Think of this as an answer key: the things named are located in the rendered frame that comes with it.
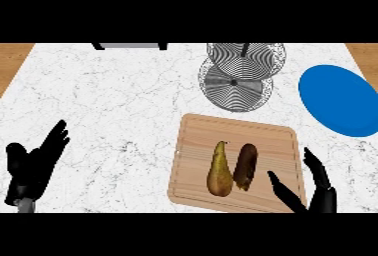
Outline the blue plate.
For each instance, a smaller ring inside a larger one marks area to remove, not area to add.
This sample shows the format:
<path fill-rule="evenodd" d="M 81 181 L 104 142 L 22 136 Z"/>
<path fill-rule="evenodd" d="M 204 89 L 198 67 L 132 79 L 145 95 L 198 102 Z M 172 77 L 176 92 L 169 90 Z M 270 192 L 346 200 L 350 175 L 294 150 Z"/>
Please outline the blue plate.
<path fill-rule="evenodd" d="M 301 74 L 299 93 L 319 123 L 350 137 L 378 132 L 378 92 L 366 80 L 335 65 L 316 65 Z"/>

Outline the grey appliance with black legs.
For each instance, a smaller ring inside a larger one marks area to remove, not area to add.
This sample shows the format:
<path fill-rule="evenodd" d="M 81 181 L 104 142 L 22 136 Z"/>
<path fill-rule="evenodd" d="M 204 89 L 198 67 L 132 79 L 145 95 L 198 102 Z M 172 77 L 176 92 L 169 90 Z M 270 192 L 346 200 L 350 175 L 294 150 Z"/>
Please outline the grey appliance with black legs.
<path fill-rule="evenodd" d="M 105 49 L 158 49 L 167 50 L 169 43 L 92 43 L 96 50 Z"/>

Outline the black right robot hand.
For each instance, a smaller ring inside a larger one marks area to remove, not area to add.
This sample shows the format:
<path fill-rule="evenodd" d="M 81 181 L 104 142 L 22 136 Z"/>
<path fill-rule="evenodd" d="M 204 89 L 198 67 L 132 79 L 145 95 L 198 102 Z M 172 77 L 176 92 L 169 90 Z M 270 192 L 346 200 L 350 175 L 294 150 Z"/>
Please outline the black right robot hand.
<path fill-rule="evenodd" d="M 310 169 L 316 186 L 310 207 L 303 205 L 299 196 L 284 185 L 275 172 L 269 171 L 275 195 L 294 213 L 335 213 L 337 190 L 331 185 L 325 166 L 309 148 L 304 148 L 304 164 Z"/>

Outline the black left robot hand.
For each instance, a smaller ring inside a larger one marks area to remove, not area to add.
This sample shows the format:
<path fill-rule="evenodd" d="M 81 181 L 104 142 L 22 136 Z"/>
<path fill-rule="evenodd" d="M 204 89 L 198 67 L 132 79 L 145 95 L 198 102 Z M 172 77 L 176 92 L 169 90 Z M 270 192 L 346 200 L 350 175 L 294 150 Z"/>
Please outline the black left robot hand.
<path fill-rule="evenodd" d="M 6 146 L 8 171 L 12 176 L 5 199 L 9 206 L 15 206 L 24 198 L 33 201 L 42 198 L 68 142 L 67 122 L 61 120 L 31 152 L 16 142 Z"/>

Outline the yellow-green pear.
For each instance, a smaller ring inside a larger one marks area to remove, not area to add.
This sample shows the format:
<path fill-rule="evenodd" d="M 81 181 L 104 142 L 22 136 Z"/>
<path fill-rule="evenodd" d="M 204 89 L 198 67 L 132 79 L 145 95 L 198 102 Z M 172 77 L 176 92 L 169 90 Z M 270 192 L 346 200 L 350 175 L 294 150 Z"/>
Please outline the yellow-green pear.
<path fill-rule="evenodd" d="M 229 170 L 226 158 L 226 142 L 216 145 L 211 167 L 207 175 L 207 188 L 214 196 L 226 197 L 231 194 L 234 177 Z"/>

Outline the brown sweet potato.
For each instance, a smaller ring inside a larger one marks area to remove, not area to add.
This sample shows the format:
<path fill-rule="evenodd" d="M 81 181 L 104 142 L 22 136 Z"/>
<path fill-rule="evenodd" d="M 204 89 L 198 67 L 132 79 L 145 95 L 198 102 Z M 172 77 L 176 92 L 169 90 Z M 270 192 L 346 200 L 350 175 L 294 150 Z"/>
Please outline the brown sweet potato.
<path fill-rule="evenodd" d="M 236 167 L 234 171 L 234 181 L 239 189 L 247 191 L 254 179 L 256 166 L 257 166 L 257 148 L 253 144 L 247 143 L 239 151 Z"/>

